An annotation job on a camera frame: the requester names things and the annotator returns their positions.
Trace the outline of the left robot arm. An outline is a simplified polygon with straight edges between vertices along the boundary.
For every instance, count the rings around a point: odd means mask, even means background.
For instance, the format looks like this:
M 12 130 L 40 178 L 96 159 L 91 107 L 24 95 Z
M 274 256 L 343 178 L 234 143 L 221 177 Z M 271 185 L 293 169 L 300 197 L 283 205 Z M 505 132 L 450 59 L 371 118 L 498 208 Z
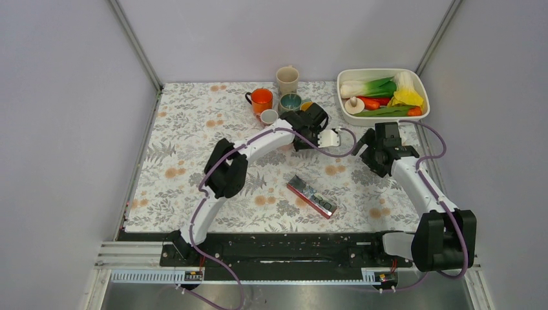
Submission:
M 295 150 L 321 148 L 319 140 L 328 120 L 327 112 L 313 103 L 306 110 L 283 113 L 273 124 L 241 141 L 220 140 L 198 185 L 204 197 L 186 224 L 167 237 L 176 257 L 184 265 L 197 263 L 201 251 L 198 244 L 205 240 L 221 206 L 244 187 L 249 164 L 284 145 L 293 145 Z

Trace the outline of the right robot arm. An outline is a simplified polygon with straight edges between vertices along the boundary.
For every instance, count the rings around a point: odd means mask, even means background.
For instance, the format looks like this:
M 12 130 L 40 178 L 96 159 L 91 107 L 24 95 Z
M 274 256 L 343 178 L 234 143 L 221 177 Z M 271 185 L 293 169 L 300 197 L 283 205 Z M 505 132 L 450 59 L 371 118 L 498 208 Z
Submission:
M 376 123 L 352 154 L 379 177 L 393 177 L 420 216 L 415 232 L 383 232 L 370 249 L 373 262 L 386 266 L 398 256 L 423 273 L 463 277 L 474 263 L 477 218 L 450 201 L 422 168 L 429 157 L 403 145 L 397 122 Z

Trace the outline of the salmon pink mug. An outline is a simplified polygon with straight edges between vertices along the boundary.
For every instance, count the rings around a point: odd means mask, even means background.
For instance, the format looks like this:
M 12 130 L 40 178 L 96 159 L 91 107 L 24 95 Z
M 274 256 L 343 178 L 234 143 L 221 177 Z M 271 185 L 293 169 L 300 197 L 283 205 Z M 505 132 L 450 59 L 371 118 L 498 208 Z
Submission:
M 268 127 L 274 124 L 279 118 L 279 114 L 276 110 L 267 109 L 260 113 L 259 120 L 264 127 Z

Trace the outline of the orange mug black handle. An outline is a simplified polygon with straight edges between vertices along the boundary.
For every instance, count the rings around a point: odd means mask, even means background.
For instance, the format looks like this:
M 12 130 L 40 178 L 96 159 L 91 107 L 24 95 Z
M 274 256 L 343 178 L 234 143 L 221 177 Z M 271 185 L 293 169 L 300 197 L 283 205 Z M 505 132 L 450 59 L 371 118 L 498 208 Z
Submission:
M 256 116 L 261 115 L 265 110 L 272 109 L 273 106 L 273 93 L 266 88 L 246 92 L 245 99 L 251 105 Z

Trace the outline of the cream patterned mug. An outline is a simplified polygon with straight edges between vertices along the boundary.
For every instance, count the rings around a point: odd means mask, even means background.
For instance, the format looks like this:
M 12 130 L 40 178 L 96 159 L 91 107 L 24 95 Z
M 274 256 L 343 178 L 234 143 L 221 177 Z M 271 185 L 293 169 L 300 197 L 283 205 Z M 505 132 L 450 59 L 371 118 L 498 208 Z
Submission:
M 289 93 L 296 93 L 299 77 L 299 71 L 291 65 L 279 68 L 276 72 L 279 94 L 283 96 Z

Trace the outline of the blue ceramic cup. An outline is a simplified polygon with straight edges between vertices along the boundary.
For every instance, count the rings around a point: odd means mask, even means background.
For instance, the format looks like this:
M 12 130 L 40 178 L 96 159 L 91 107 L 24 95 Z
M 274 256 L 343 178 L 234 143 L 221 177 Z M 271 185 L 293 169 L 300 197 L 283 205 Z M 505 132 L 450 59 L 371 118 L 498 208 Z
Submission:
M 313 104 L 312 101 L 306 101 L 306 102 L 302 103 L 302 105 L 300 106 L 300 110 L 301 111 L 306 111 L 312 106 L 312 104 Z

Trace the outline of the green glazed mug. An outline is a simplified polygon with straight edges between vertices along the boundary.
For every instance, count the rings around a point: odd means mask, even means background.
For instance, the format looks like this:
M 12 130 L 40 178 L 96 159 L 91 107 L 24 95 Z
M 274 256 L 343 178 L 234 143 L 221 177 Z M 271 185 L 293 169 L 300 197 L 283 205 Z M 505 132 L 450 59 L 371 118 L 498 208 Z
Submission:
M 278 104 L 279 115 L 288 111 L 297 111 L 302 105 L 302 98 L 296 93 L 287 93 L 281 96 Z

